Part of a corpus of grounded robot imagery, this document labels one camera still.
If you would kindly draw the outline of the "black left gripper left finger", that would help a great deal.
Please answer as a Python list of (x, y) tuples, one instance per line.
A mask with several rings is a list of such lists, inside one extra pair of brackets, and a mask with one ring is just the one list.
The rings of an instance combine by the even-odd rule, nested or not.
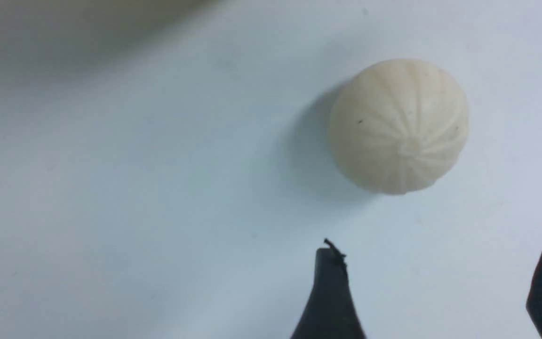
[(346, 254), (329, 239), (316, 250), (313, 286), (293, 339), (365, 339), (349, 288)]

